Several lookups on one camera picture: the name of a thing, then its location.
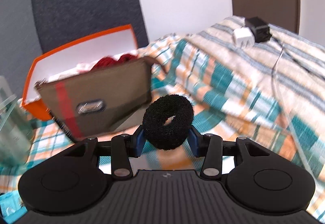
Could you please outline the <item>olive pouch with red stripe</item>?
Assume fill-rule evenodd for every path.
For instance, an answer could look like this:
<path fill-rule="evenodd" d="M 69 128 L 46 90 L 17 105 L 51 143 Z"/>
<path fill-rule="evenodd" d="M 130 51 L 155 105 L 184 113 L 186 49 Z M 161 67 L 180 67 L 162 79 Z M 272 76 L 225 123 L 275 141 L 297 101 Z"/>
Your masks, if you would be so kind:
<path fill-rule="evenodd" d="M 152 66 L 145 56 L 53 82 L 39 81 L 39 93 L 58 127 L 73 142 L 139 124 L 152 102 Z"/>

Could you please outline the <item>white power adapter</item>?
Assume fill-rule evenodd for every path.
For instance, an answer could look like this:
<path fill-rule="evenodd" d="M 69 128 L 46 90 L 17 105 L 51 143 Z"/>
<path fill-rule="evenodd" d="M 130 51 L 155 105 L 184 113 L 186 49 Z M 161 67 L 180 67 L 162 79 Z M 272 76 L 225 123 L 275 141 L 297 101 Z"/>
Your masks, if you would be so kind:
<path fill-rule="evenodd" d="M 255 44 L 255 36 L 248 27 L 235 29 L 232 37 L 237 48 L 252 47 Z"/>

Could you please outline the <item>red knitted item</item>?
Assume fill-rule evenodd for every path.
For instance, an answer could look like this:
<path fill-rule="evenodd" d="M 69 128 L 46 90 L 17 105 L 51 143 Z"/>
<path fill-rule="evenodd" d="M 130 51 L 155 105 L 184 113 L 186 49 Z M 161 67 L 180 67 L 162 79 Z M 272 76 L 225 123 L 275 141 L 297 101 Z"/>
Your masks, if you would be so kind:
<path fill-rule="evenodd" d="M 112 66 L 120 65 L 120 64 L 135 60 L 135 59 L 137 59 L 137 56 L 130 54 L 130 53 L 123 54 L 122 56 L 119 57 L 119 59 L 114 59 L 113 57 L 110 57 L 110 56 L 103 57 L 93 66 L 93 68 L 91 70 L 112 67 Z"/>

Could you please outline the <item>orange cardboard box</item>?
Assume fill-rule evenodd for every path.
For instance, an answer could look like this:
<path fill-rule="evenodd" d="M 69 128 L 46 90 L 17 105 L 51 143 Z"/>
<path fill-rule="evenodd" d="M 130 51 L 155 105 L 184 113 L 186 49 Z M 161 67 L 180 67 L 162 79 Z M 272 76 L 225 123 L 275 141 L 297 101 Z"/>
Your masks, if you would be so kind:
<path fill-rule="evenodd" d="M 22 107 L 35 118 L 49 120 L 47 107 L 34 89 L 36 82 L 51 82 L 60 74 L 76 68 L 78 64 L 96 63 L 106 56 L 117 59 L 125 53 L 135 53 L 137 48 L 133 28 L 127 24 L 90 34 L 37 57 L 25 81 Z"/>

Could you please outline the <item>clear green plastic storage box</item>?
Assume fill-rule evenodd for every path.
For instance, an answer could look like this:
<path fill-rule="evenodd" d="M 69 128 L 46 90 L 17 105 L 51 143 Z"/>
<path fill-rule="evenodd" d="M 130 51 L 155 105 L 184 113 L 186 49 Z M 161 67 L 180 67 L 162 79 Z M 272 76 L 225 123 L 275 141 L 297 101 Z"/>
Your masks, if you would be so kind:
<path fill-rule="evenodd" d="M 1 77 L 1 164 L 26 163 L 33 139 L 34 131 L 19 106 L 18 97 Z"/>

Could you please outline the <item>black fuzzy scrunchie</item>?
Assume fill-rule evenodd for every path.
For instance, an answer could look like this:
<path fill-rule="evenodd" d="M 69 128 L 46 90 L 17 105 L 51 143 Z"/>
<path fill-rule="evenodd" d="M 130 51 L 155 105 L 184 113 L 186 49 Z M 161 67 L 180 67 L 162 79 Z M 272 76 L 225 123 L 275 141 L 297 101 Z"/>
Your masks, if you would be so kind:
<path fill-rule="evenodd" d="M 166 95 L 155 100 L 143 116 L 144 137 L 160 150 L 173 150 L 188 137 L 194 118 L 193 106 L 181 95 Z"/>

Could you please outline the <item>teal wet wipes pack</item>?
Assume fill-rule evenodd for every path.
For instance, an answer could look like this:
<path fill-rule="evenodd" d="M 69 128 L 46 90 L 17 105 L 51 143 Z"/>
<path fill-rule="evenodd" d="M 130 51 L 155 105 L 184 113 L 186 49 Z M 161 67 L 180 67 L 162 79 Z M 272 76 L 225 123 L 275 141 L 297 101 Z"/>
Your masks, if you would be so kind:
<path fill-rule="evenodd" d="M 27 213 L 17 190 L 1 195 L 1 214 L 7 223 L 14 223 Z"/>

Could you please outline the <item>black power adapter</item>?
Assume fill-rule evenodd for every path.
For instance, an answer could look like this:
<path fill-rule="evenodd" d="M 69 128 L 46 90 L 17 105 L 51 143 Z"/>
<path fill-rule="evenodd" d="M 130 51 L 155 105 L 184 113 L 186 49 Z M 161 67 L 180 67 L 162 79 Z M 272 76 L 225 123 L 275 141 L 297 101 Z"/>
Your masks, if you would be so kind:
<path fill-rule="evenodd" d="M 267 42 L 272 37 L 268 23 L 259 17 L 246 18 L 245 27 L 250 29 L 256 43 Z"/>

